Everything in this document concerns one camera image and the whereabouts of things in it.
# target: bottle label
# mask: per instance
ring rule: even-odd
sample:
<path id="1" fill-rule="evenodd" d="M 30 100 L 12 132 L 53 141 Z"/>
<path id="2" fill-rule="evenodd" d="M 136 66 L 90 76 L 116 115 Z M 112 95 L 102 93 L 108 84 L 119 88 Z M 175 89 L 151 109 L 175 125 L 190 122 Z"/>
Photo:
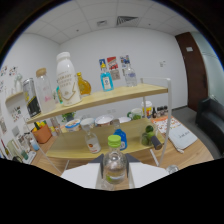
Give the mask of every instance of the bottle label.
<path id="1" fill-rule="evenodd" d="M 110 79 L 108 77 L 103 78 L 104 89 L 111 89 Z"/>
<path id="2" fill-rule="evenodd" d="M 100 149 L 101 149 L 101 148 L 100 148 L 100 145 L 99 145 L 98 142 L 93 143 L 93 141 L 91 141 L 91 140 L 89 140 L 89 141 L 87 142 L 87 146 L 88 146 L 90 152 L 92 152 L 92 153 L 97 153 L 97 152 L 99 152 Z"/>
<path id="3" fill-rule="evenodd" d="M 124 149 L 125 148 L 125 142 L 122 142 L 121 141 L 121 147 L 120 147 L 120 149 Z"/>

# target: lid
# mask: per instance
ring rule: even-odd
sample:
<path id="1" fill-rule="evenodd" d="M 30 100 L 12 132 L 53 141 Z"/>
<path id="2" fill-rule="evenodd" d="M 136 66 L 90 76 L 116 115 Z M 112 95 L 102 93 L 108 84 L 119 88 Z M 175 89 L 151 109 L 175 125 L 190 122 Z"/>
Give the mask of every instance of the lid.
<path id="1" fill-rule="evenodd" d="M 106 68 L 106 65 L 103 63 L 103 61 L 102 61 L 102 64 L 101 64 L 101 68 Z"/>
<path id="2" fill-rule="evenodd" d="M 57 61 L 60 60 L 61 58 L 70 58 L 70 53 L 69 52 L 62 52 L 57 55 Z"/>
<path id="3" fill-rule="evenodd" d="M 46 68 L 40 68 L 36 71 L 36 77 L 46 75 L 46 72 L 47 72 Z"/>
<path id="4" fill-rule="evenodd" d="M 79 119 L 76 119 L 76 120 L 69 121 L 69 122 L 65 125 L 65 127 L 66 127 L 66 128 L 74 128 L 74 127 L 76 127 L 76 126 L 79 125 L 79 124 L 80 124 L 80 120 L 79 120 Z"/>
<path id="5" fill-rule="evenodd" d="M 152 106 L 152 102 L 151 101 L 145 101 L 145 103 L 146 103 L 146 107 Z"/>
<path id="6" fill-rule="evenodd" d="M 113 120 L 113 125 L 114 126 L 120 126 L 120 120 L 119 119 L 114 119 Z"/>
<path id="7" fill-rule="evenodd" d="M 108 145 L 112 148 L 118 148 L 121 145 L 121 137 L 119 135 L 110 135 Z"/>

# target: floor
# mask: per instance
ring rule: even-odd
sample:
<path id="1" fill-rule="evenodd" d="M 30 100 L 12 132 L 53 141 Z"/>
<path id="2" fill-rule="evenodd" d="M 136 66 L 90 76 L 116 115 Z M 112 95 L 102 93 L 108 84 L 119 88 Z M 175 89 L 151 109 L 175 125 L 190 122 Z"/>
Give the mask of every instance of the floor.
<path id="1" fill-rule="evenodd" d="M 174 109 L 172 111 L 172 116 L 176 117 L 181 123 L 183 123 L 190 131 L 192 131 L 208 148 L 214 159 L 220 159 L 221 154 L 214 144 L 214 142 L 209 138 L 209 136 L 204 133 L 196 124 L 196 112 L 188 107 L 183 107 L 180 109 Z"/>

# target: wooden shelf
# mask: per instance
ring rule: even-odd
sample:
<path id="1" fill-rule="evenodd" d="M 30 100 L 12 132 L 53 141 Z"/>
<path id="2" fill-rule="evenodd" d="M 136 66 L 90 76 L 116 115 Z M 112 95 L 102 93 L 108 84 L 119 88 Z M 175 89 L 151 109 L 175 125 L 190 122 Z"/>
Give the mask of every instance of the wooden shelf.
<path id="1" fill-rule="evenodd" d="M 138 84 L 135 87 L 118 87 L 115 88 L 112 91 L 108 92 L 95 92 L 92 93 L 90 96 L 86 96 L 82 98 L 82 101 L 69 106 L 65 107 L 61 104 L 56 105 L 56 109 L 46 113 L 46 114 L 40 114 L 38 116 L 35 116 L 27 121 L 27 124 L 34 123 L 36 121 L 40 121 L 43 119 L 47 119 L 50 117 L 58 116 L 61 114 L 66 114 L 70 112 L 74 112 L 77 110 L 86 109 L 89 107 L 95 107 L 107 103 L 114 103 L 122 100 L 128 100 L 143 96 L 150 96 L 150 95 L 156 95 L 161 93 L 168 93 L 168 89 L 161 86 L 154 86 L 149 84 Z"/>
<path id="2" fill-rule="evenodd" d="M 139 150 L 154 148 L 153 145 L 144 146 L 140 143 L 140 134 L 142 129 L 152 124 L 147 118 L 142 118 L 135 121 L 130 121 L 121 124 L 121 129 L 126 132 L 128 147 L 123 150 L 122 153 L 132 153 Z M 56 139 L 52 147 L 48 150 L 47 156 L 54 158 L 64 158 L 64 159 L 94 159 L 101 155 L 102 153 L 107 153 L 109 151 L 108 146 L 108 136 L 114 133 L 113 125 L 106 127 L 95 127 L 92 129 L 98 137 L 101 145 L 101 151 L 92 154 L 85 142 L 85 131 L 76 131 L 60 134 Z M 164 143 L 164 137 L 158 131 L 157 138 L 161 143 Z"/>
<path id="3" fill-rule="evenodd" d="M 13 95 L 7 97 L 6 100 L 5 100 L 5 103 L 7 103 L 7 102 L 10 101 L 11 99 L 13 99 L 13 98 L 15 98 L 15 97 L 17 97 L 17 96 L 19 96 L 19 95 L 21 95 L 21 94 L 23 94 L 23 91 L 22 91 L 22 92 L 15 93 L 15 94 L 13 94 Z"/>

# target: door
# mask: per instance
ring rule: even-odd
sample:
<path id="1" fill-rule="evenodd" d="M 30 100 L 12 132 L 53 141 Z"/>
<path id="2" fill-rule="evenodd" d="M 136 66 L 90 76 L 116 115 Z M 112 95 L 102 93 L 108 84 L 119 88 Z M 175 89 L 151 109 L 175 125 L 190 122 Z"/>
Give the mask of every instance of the door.
<path id="1" fill-rule="evenodd" d="M 189 32 L 179 34 L 175 38 L 183 55 L 187 73 L 188 107 L 197 111 L 198 102 L 208 97 L 207 75 L 203 58 Z"/>

